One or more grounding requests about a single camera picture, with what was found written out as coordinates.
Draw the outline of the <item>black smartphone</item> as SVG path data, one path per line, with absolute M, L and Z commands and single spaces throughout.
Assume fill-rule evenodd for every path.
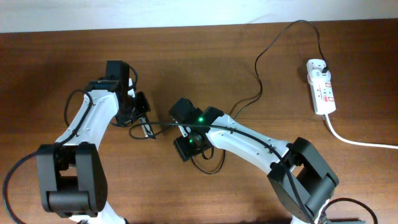
M 142 115 L 139 118 L 139 122 L 141 124 L 141 127 L 143 129 L 145 139 L 156 139 L 154 131 L 152 129 L 152 126 L 149 124 L 149 119 L 146 115 Z

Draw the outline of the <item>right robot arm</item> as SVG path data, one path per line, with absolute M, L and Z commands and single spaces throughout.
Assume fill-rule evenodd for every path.
M 232 152 L 266 174 L 292 223 L 319 221 L 339 179 L 311 142 L 270 138 L 214 107 L 174 106 L 169 114 L 182 132 L 174 145 L 184 161 L 212 147 Z

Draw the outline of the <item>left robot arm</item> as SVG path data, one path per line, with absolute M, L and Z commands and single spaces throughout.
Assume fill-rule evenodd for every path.
M 53 144 L 37 150 L 40 198 L 46 212 L 77 223 L 126 223 L 107 201 L 108 184 L 98 148 L 121 98 L 135 98 L 134 82 L 95 80 L 80 110 Z

